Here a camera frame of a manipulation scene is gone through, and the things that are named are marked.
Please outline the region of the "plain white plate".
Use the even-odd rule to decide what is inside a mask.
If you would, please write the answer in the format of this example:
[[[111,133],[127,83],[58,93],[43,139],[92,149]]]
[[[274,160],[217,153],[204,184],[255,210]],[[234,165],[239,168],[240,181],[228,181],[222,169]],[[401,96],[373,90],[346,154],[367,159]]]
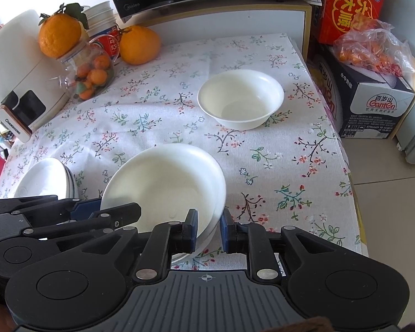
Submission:
[[[78,199],[79,189],[71,171],[58,159],[47,158],[31,167],[19,183],[14,197],[55,195],[58,199]]]

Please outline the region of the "large white bowl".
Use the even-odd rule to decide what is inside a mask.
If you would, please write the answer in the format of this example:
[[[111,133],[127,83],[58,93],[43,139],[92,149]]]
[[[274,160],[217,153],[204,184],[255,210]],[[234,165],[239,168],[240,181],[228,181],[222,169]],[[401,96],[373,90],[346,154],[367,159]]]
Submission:
[[[285,92],[273,77],[260,71],[226,71],[198,90],[201,110],[225,128],[252,130],[281,107]]]
[[[171,221],[180,207],[175,200],[204,176],[223,174],[217,161],[206,151],[187,144],[165,144],[142,151],[113,175],[105,188],[101,208],[130,202],[141,206],[141,217],[134,223],[140,232]]]

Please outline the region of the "small white bowl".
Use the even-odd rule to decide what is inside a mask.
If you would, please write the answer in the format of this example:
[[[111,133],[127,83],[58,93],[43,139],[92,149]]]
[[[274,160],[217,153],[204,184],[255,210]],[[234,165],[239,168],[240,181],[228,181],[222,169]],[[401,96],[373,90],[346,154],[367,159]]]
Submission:
[[[198,211],[196,247],[191,253],[177,253],[172,256],[172,264],[180,264],[195,257],[208,246],[214,237],[219,219],[225,208],[226,182],[224,174],[204,176],[195,179],[188,188],[178,189],[183,195],[175,200],[177,214],[171,220],[185,220],[190,209]]]

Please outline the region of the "white air fryer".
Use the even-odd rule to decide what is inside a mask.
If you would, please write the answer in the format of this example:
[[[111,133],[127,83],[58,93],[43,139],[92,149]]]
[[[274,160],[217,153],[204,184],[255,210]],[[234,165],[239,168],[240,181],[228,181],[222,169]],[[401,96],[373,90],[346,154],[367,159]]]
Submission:
[[[38,33],[32,10],[0,29],[0,122],[23,143],[69,100],[63,65],[42,53]]]

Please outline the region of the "glass jar of small oranges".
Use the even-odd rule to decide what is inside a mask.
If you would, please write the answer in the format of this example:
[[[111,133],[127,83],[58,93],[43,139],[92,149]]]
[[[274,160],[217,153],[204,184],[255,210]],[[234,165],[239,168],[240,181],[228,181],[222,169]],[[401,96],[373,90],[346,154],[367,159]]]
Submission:
[[[100,46],[80,40],[58,58],[63,68],[62,83],[75,100],[89,100],[108,87],[115,75],[113,58]]]

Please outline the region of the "large orange on table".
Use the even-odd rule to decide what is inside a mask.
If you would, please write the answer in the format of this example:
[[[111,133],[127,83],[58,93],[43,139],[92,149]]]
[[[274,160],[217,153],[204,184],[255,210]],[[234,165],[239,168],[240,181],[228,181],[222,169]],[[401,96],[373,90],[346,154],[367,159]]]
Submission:
[[[159,35],[152,29],[132,25],[120,33],[120,57],[131,65],[146,64],[154,60],[162,46]]]

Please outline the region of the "red paper cup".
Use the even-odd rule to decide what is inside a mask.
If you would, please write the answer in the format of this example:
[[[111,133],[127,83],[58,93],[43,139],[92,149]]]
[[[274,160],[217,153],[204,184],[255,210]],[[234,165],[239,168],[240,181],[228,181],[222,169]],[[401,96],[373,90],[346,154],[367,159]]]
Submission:
[[[92,37],[89,43],[94,44],[107,52],[112,61],[120,56],[119,32],[114,30],[106,34],[99,34]]]

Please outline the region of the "Ganten water carton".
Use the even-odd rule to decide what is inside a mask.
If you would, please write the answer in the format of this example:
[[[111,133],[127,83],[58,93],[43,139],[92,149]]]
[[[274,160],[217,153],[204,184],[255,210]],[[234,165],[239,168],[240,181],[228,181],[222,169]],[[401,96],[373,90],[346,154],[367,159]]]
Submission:
[[[402,77],[381,75],[344,64],[329,46],[314,43],[309,57],[314,76],[342,138],[386,139],[415,100],[415,91]]]

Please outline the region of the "orange with leaves on jar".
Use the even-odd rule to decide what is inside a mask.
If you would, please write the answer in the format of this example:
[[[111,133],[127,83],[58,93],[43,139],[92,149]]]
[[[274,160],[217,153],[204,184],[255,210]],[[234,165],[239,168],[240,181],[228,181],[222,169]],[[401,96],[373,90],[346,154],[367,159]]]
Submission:
[[[40,14],[38,43],[49,58],[60,58],[81,40],[89,29],[84,7],[79,3],[61,4],[51,15]]]

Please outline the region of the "white wooden shelf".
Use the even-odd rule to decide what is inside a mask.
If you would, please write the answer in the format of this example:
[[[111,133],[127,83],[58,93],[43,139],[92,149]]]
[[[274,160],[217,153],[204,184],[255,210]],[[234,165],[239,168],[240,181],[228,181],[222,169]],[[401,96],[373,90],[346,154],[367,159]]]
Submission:
[[[312,7],[305,2],[219,1],[143,11],[121,25],[143,25],[158,33],[164,45],[193,40],[284,33],[304,58],[310,43]]]

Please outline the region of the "stack of paper cups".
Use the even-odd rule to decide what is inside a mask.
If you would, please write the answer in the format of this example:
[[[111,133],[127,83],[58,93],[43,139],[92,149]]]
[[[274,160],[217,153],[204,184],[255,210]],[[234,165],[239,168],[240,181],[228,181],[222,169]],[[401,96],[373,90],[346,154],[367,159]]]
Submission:
[[[89,38],[106,34],[116,26],[115,14],[109,1],[85,8],[84,14],[87,17]]]

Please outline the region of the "bag of small oranges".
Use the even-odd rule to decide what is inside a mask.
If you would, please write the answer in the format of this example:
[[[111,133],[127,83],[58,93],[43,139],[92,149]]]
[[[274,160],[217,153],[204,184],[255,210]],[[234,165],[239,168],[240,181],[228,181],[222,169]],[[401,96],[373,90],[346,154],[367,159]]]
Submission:
[[[399,40],[393,28],[381,20],[356,14],[349,31],[334,41],[333,53],[344,64],[377,74],[396,77],[414,74],[409,44]]]

